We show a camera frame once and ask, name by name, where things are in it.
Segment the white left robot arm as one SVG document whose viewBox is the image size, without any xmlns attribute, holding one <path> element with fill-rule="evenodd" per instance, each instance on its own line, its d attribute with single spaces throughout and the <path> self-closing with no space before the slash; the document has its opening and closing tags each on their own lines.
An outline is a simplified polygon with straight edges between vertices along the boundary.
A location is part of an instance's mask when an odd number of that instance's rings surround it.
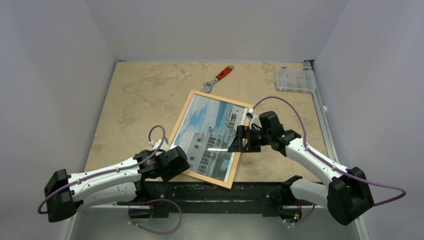
<svg viewBox="0 0 424 240">
<path fill-rule="evenodd" d="M 44 214 L 50 223 L 74 216 L 77 211 L 112 202 L 138 205 L 152 199 L 146 179 L 168 182 L 189 169 L 187 155 L 177 146 L 143 150 L 120 163 L 98 170 L 69 174 L 55 171 L 44 187 Z"/>
</svg>

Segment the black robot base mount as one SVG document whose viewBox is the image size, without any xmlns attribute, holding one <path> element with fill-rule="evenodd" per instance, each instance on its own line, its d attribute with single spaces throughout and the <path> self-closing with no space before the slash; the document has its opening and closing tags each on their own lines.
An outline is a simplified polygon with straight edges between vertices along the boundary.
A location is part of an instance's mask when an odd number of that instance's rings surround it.
<svg viewBox="0 0 424 240">
<path fill-rule="evenodd" d="M 281 182 L 236 182 L 231 189 L 206 182 L 138 183 L 134 200 L 119 201 L 119 206 L 148 207 L 154 218 L 167 218 L 171 213 L 184 214 L 256 214 L 279 217 L 312 206 L 296 200 L 282 189 Z"/>
</svg>

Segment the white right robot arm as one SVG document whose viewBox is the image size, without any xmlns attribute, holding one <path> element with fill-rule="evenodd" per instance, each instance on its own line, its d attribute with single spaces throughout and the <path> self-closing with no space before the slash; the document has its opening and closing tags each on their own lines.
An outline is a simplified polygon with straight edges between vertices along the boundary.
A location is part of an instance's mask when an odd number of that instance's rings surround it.
<svg viewBox="0 0 424 240">
<path fill-rule="evenodd" d="M 321 153 L 312 153 L 304 138 L 292 129 L 285 130 L 274 111 L 258 117 L 260 125 L 239 125 L 229 153 L 259 153 L 264 146 L 294 160 L 319 183 L 295 175 L 281 184 L 276 204 L 279 209 L 294 202 L 307 201 L 324 207 L 343 226 L 371 209 L 375 202 L 365 173 L 358 167 L 346 168 Z"/>
</svg>

